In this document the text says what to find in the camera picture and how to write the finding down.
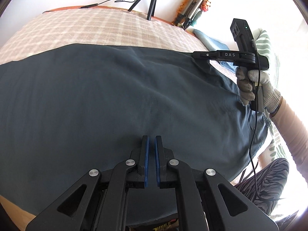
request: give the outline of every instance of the dark gray cloth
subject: dark gray cloth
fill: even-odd
[[[72,44],[0,65],[0,194],[34,215],[88,170],[113,168],[151,138],[149,187],[132,190],[127,224],[177,211],[155,182],[153,140],[192,168],[232,180],[249,163],[254,113],[238,88],[189,53]],[[264,120],[252,154],[267,135]]]

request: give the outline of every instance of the knit glove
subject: knit glove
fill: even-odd
[[[235,71],[235,75],[237,77],[238,88],[240,89],[240,97],[244,106],[248,105],[249,101],[253,101],[255,96],[252,92],[252,85],[249,80],[245,78],[244,72],[237,67]],[[248,71],[248,77],[252,82],[258,82],[259,71],[258,70],[250,70]],[[263,87],[263,103],[264,107],[267,109],[269,113],[275,112],[278,108],[281,94],[280,92],[274,88],[270,82],[268,73],[261,71],[260,75],[260,85]]]

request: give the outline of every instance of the zebra print pants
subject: zebra print pants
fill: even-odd
[[[257,188],[260,197],[265,199],[280,198],[289,174],[289,163],[285,158],[278,158],[257,173]],[[235,187],[251,200],[259,209],[270,215],[277,201],[256,199],[254,176],[235,185]]]

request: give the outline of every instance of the glove finger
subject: glove finger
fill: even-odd
[[[248,101],[254,100],[254,93],[253,92],[242,92],[240,91],[240,96]]]
[[[249,101],[248,101],[248,100],[244,99],[244,98],[241,97],[241,96],[240,96],[240,98],[241,98],[242,104],[243,104],[244,106],[247,106],[247,105],[249,104]]]
[[[248,77],[253,82],[258,82],[259,78],[259,71],[258,70],[250,70],[248,71]],[[261,71],[260,73],[260,84],[268,83],[269,82],[269,75],[268,73]]]
[[[237,67],[235,70],[235,76],[237,77],[237,79],[239,80],[244,80],[245,79],[245,75],[243,70],[240,69],[240,67]]]
[[[252,85],[247,79],[244,80],[237,80],[238,88],[243,92],[251,92]]]

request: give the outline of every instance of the silver screw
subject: silver screw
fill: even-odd
[[[132,159],[129,159],[129,160],[127,160],[125,163],[126,163],[127,166],[132,166],[132,165],[135,164],[135,161],[132,160]]]
[[[170,163],[170,165],[172,165],[172,166],[176,166],[176,165],[179,164],[179,161],[176,160],[176,159],[172,159],[172,160],[169,161],[169,163]]]
[[[98,175],[98,170],[97,169],[90,170],[89,175],[90,176],[97,176]]]
[[[212,168],[208,168],[206,170],[206,173],[209,175],[209,176],[214,176],[216,174],[216,171]]]

